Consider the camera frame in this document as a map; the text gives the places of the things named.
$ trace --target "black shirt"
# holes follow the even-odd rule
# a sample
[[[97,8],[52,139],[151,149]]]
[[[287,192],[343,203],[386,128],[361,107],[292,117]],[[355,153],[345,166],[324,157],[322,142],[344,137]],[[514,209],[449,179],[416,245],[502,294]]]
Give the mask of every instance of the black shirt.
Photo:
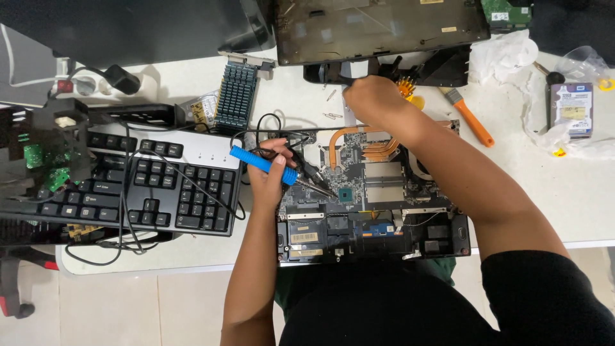
[[[615,344],[613,314],[571,260],[510,251],[481,270],[501,331],[432,275],[367,271],[300,298],[280,345]]]

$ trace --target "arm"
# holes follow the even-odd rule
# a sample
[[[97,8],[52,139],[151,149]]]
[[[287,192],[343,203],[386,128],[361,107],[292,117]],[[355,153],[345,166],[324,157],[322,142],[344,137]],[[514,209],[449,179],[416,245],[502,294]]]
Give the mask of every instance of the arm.
[[[282,174],[294,166],[285,139],[268,140],[262,148],[281,153],[269,175],[248,166],[254,203],[244,240],[224,300],[221,345],[275,345],[273,296],[276,284],[276,207],[282,197]]]
[[[472,219],[483,260],[512,250],[569,257],[550,223],[508,174],[401,98],[393,82],[375,76],[359,79],[344,91],[344,98],[357,119],[383,129],[408,148]]]

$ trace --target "orange paintbrush handle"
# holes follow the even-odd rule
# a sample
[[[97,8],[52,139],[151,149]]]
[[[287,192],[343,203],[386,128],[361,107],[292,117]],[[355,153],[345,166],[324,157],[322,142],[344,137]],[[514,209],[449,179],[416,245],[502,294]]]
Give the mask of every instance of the orange paintbrush handle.
[[[461,100],[453,106],[457,108],[461,115],[463,115],[478,140],[487,148],[493,147],[496,142],[493,140],[489,132],[487,132],[487,130],[483,127],[483,124],[481,124],[474,114],[472,114],[472,112],[467,108],[465,101]]]

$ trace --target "person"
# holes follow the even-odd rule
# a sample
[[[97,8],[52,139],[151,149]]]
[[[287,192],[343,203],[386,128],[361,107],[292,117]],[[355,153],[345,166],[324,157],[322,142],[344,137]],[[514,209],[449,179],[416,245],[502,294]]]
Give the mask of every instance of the person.
[[[274,345],[274,297],[285,304],[281,345],[615,343],[613,314],[596,299],[549,221],[511,177],[404,100],[388,79],[358,79],[344,98],[357,119],[388,132],[414,153],[472,219],[483,287],[500,330],[446,280],[420,265],[278,269],[274,216],[282,171],[294,161],[285,139],[274,139],[261,144],[278,153],[269,174],[248,167],[254,206],[226,293],[221,345]],[[288,271],[295,273],[290,286],[287,280],[280,287]],[[293,291],[287,294],[292,297],[279,299],[281,289]]]

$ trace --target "hand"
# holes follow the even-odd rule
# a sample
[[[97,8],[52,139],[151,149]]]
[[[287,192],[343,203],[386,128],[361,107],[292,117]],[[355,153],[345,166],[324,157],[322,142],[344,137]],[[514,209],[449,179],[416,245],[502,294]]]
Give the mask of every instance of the hand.
[[[296,163],[291,159],[293,153],[284,146],[286,138],[269,139],[260,143],[260,147],[271,149],[278,153],[273,159],[269,174],[261,169],[258,169],[251,164],[248,165],[248,175],[250,176],[250,185],[254,195],[254,208],[265,208],[266,210],[275,210],[278,203],[282,199],[282,174],[284,167],[296,167]],[[261,155],[264,158],[273,157],[274,154],[265,153]]]
[[[357,79],[344,90],[344,99],[358,120],[389,133],[408,109],[418,110],[401,96],[395,83],[379,76]]]

